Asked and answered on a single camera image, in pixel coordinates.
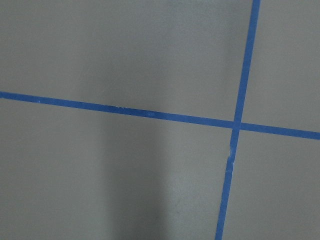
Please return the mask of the crossing blue tape line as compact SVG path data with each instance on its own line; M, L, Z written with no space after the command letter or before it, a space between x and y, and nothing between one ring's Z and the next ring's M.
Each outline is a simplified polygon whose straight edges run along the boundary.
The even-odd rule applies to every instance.
M226 161L223 187L221 193L221 201L219 205L219 213L217 217L217 224L215 230L215 240L221 240L223 238L224 226L226 221L226 214L228 209L228 202L230 196L230 190L232 185L234 164L236 160L236 154L238 149L240 128L242 123L248 80L251 69L251 62L254 51L255 37L258 25L259 11L261 2L259 0L253 0L251 4L249 25L245 43L245 50L243 56L243 63L240 75L240 82L238 87L236 106L234 112L233 126L231 131L230 143L229 143L229 156Z

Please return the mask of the long blue tape line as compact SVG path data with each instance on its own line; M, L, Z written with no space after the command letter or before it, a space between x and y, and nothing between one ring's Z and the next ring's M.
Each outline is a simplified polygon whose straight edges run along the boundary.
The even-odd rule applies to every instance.
M233 121L231 121L231 120L222 120L222 119L207 118L207 117L200 117L200 116L191 116L191 115L183 115L183 114L175 114L175 113L166 113L166 112L160 112L160 111L118 107L118 106L112 106L112 105L103 105L103 104L97 104L97 103L81 102L81 101L66 100L66 99L59 99L59 98L52 98L52 97L34 96L34 95L5 92L5 91L2 91L0 93L0 97L6 100L37 103L37 104L44 104L44 105L53 105L53 106L60 106L60 107L67 107L67 108L136 116L136 117L166 120L166 121L173 121L173 122L182 122L182 123L204 125L204 126L211 126L211 127L237 129L239 131L242 130L242 131L274 134L274 135L304 138L304 139L311 139L311 140L320 139L320 133L315 131L241 122L241 114L243 113L243 111L238 109L235 110L235 118Z

